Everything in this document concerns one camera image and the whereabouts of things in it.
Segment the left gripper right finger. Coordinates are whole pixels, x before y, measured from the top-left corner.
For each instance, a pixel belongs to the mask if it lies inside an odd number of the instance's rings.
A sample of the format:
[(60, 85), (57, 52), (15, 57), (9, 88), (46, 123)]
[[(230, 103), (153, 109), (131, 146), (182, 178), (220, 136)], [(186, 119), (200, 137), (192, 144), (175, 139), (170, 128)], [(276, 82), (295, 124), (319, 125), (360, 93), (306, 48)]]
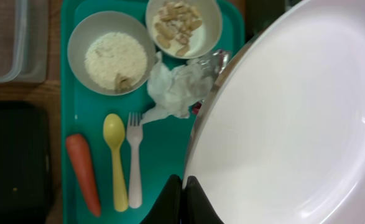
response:
[(188, 177), (183, 190), (183, 222), (187, 224), (223, 224), (195, 176)]

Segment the yellow plastic spoon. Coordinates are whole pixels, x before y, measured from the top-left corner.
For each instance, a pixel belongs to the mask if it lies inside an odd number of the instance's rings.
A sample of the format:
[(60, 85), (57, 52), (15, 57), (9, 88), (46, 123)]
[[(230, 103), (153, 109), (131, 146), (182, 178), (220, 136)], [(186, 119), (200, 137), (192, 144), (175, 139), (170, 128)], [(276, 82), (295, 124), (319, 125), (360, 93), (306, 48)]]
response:
[(118, 115), (111, 113), (105, 117), (103, 137), (111, 150), (114, 209), (117, 212), (124, 212), (129, 206), (120, 153), (125, 139), (125, 128), (122, 119)]

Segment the red silver foil wrapper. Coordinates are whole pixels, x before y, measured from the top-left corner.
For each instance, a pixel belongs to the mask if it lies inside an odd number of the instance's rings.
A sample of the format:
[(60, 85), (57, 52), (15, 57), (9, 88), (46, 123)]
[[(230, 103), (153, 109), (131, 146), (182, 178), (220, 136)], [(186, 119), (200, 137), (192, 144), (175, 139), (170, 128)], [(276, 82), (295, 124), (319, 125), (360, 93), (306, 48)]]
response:
[(213, 83), (226, 68), (231, 59), (231, 52), (226, 50), (211, 51), (198, 59), (198, 64), (203, 70), (204, 77), (210, 77)]

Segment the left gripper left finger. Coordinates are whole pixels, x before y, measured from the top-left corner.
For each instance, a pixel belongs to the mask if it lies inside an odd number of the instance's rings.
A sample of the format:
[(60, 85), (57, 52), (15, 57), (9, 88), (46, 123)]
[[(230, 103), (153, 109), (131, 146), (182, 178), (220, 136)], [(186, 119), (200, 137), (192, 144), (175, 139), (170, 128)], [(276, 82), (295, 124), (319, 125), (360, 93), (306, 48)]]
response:
[(179, 224), (182, 180), (171, 175), (141, 224)]

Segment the white round plate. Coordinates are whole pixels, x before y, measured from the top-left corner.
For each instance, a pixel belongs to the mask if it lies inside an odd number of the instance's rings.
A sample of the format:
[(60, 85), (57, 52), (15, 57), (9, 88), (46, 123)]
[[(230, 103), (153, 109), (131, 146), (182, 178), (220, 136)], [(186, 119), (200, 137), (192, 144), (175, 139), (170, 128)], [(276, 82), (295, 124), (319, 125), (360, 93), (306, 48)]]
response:
[(365, 223), (365, 0), (301, 1), (243, 47), (184, 175), (225, 223)]

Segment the white bowl with peanuts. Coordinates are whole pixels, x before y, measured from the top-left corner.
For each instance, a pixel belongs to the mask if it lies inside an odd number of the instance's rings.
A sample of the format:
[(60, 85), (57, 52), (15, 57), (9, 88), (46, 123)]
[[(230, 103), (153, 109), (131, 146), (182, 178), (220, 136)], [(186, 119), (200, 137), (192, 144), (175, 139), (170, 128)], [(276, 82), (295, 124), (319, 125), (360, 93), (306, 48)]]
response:
[(179, 59), (201, 57), (218, 43), (223, 20), (215, 0), (150, 0), (146, 26), (165, 54)]

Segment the white plastic fork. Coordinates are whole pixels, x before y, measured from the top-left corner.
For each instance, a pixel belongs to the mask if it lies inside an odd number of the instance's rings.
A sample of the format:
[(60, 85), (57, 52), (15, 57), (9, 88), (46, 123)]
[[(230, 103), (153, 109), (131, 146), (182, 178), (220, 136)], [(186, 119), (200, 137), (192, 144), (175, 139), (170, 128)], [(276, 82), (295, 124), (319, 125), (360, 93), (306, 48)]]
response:
[(142, 182), (139, 162), (139, 146), (143, 139), (142, 115), (129, 113), (127, 121), (127, 141), (131, 147), (131, 165), (129, 176), (129, 206), (139, 208), (142, 205)]

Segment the white napkin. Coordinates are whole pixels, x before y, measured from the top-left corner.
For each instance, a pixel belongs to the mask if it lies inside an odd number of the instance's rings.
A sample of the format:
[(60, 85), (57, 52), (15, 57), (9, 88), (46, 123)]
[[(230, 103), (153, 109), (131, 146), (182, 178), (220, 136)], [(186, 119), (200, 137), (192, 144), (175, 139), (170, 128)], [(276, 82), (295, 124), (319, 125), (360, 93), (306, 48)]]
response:
[(142, 123), (169, 116), (189, 118), (189, 107), (205, 99), (214, 84), (214, 79), (203, 69), (203, 63), (211, 61), (210, 56), (190, 59), (173, 69), (163, 63), (162, 52), (157, 52), (155, 57), (156, 63), (147, 81), (147, 92), (155, 106), (144, 113)]

